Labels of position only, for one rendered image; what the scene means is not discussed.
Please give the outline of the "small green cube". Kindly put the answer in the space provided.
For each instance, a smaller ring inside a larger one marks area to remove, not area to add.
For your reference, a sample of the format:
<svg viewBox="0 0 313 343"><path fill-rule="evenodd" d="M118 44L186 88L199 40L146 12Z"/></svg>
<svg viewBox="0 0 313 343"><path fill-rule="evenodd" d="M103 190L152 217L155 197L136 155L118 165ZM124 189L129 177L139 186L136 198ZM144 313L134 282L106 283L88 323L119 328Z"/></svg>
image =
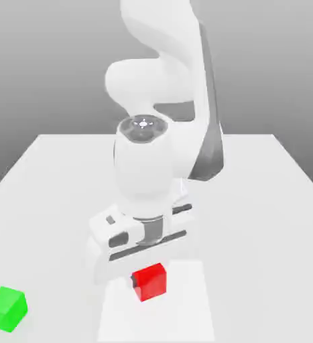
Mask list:
<svg viewBox="0 0 313 343"><path fill-rule="evenodd" d="M16 289L0 287L0 330L12 332L28 311L25 293Z"/></svg>

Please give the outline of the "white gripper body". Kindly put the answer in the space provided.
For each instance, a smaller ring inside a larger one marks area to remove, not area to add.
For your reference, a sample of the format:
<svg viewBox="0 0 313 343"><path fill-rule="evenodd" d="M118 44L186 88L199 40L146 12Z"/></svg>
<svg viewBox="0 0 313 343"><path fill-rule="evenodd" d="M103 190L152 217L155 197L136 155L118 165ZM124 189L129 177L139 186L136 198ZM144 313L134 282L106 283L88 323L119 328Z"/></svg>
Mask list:
<svg viewBox="0 0 313 343"><path fill-rule="evenodd" d="M172 259L196 255L197 223L191 203L172 208L169 229L162 219L138 220L112 205L89 220L85 270L89 282L106 283Z"/></svg>

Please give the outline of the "small red cube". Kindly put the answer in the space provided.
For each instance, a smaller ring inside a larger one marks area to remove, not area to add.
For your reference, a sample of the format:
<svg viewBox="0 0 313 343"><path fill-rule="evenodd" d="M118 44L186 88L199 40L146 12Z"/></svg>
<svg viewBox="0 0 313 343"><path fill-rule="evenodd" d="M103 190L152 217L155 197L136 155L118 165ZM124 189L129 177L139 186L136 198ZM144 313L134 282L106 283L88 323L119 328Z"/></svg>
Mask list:
<svg viewBox="0 0 313 343"><path fill-rule="evenodd" d="M140 302L162 295L167 290L167 273L161 263L135 271L131 280Z"/></svg>

